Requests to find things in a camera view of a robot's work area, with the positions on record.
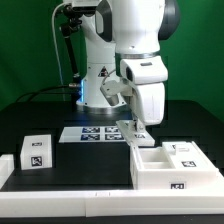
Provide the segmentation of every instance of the green wall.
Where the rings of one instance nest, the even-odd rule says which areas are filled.
[[[0,0],[0,109],[26,92],[60,84],[51,33],[51,14],[59,3]],[[181,24],[168,41],[161,42],[169,70],[167,98],[199,102],[224,121],[224,1],[178,3]],[[68,83],[72,73],[60,33],[57,36],[64,81]],[[84,55],[82,35],[72,38],[76,55]],[[78,67],[84,73],[80,57]]]

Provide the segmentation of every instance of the white block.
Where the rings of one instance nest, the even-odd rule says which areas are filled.
[[[13,155],[2,155],[0,157],[0,189],[3,187],[13,170]]]
[[[131,147],[135,189],[194,189],[215,184],[221,175],[193,143],[165,142],[163,147]]]
[[[20,160],[22,170],[52,167],[51,135],[25,136]]]

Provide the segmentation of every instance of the white platform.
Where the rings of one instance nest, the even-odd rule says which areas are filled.
[[[145,160],[149,163],[151,163],[150,160],[155,162],[157,159],[162,160],[160,161],[163,163],[162,165],[156,164],[157,171],[155,166],[145,166],[138,171],[141,170],[145,173],[146,181],[150,172],[152,172],[150,175],[157,172],[157,179],[154,176],[154,181],[157,180],[163,189],[152,185],[154,187],[150,186],[151,189],[145,190],[1,192],[0,217],[224,214],[224,179],[222,175],[201,154],[200,149],[194,143],[187,144],[189,144],[188,148],[183,147],[182,143],[164,143],[162,147],[164,151],[162,152],[160,148],[158,152],[154,151],[155,153],[153,152],[154,154],[151,154],[150,157],[147,153],[145,154],[143,149],[140,149],[140,157],[136,158],[137,163],[143,162],[142,165],[144,165]],[[191,172],[192,179],[189,175],[185,176],[187,169],[190,169],[187,173]],[[207,172],[209,176],[206,182],[203,179],[206,179]],[[186,187],[172,188],[170,184],[173,182],[170,182],[169,179],[173,177],[175,177],[174,184],[181,184],[185,180]]]

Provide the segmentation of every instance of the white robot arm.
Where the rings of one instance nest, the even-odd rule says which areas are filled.
[[[96,9],[98,35],[116,43],[116,73],[120,76],[119,83],[104,81],[101,91],[112,106],[119,92],[129,104],[134,121],[128,126],[117,122],[128,143],[141,138],[138,145],[154,145],[145,126],[163,119],[162,82],[168,78],[159,55],[159,38],[168,39],[178,24],[175,0],[103,0]]]

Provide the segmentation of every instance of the black table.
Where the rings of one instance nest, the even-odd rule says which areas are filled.
[[[195,141],[224,174],[224,124],[192,101],[168,101],[165,108],[163,122],[148,128],[156,145]],[[58,143],[65,126],[113,126],[122,119],[130,119],[130,114],[86,114],[72,111],[69,102],[11,104],[0,112],[0,155],[14,154],[16,169],[1,191],[132,189],[126,143]],[[33,134],[52,135],[53,169],[21,171],[23,138]],[[0,223],[30,222],[206,224],[223,223],[224,215],[0,219]]]

